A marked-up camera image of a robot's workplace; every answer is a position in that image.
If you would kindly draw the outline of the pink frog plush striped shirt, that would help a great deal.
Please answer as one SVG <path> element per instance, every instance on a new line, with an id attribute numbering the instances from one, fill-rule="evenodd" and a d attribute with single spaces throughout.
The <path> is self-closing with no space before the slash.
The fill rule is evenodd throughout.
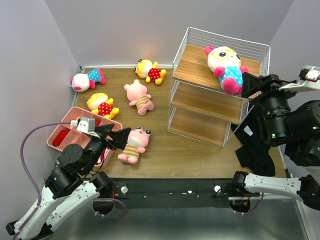
<path id="1" fill-rule="evenodd" d="M 146 146 L 149 144 L 151 131 L 144 130 L 142 127 L 137 127 L 130 131 L 126 146 L 117 158 L 128 164 L 136 164 L 140 154 L 146 151 Z"/>

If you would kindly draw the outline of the white panda plush with glasses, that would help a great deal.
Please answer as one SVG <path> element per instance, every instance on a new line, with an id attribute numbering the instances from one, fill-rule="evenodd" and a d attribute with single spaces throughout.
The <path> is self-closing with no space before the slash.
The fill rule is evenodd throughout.
<path id="1" fill-rule="evenodd" d="M 243 87 L 243 73 L 248 73 L 249 68 L 241 66 L 240 56 L 231 48 L 221 46 L 204 48 L 207 55 L 208 68 L 219 79 L 223 92 L 228 95 L 240 95 Z"/>

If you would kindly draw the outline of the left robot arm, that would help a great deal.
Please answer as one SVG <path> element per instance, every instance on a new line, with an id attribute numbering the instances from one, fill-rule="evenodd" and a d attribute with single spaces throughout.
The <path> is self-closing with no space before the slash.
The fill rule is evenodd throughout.
<path id="1" fill-rule="evenodd" d="M 52 234 L 56 228 L 83 204 L 96 198 L 112 197 L 112 181 L 104 172 L 97 172 L 85 181 L 103 151 L 123 150 L 131 128 L 114 131 L 114 124 L 96 126 L 82 118 L 69 124 L 90 138 L 85 147 L 77 143 L 67 145 L 58 157 L 58 165 L 39 188 L 26 168 L 25 172 L 35 187 L 37 200 L 19 220 L 6 225 L 7 232 L 15 240 L 40 240 Z"/>

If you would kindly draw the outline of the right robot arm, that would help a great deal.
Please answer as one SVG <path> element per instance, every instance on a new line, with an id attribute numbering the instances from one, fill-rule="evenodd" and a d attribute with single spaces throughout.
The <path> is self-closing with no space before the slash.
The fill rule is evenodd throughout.
<path id="1" fill-rule="evenodd" d="M 262 138 L 272 146 L 285 145 L 284 154 L 309 175 L 294 178 L 262 176 L 245 171 L 235 172 L 230 191 L 236 195 L 274 194 L 285 196 L 311 209 L 320 209 L 320 102 L 308 101 L 292 111 L 288 100 L 299 92 L 319 90 L 320 76 L 315 80 L 301 77 L 301 83 L 279 79 L 276 74 L 255 76 L 243 73 L 241 96 L 260 94 L 251 103 L 260 107 L 259 125 Z"/>

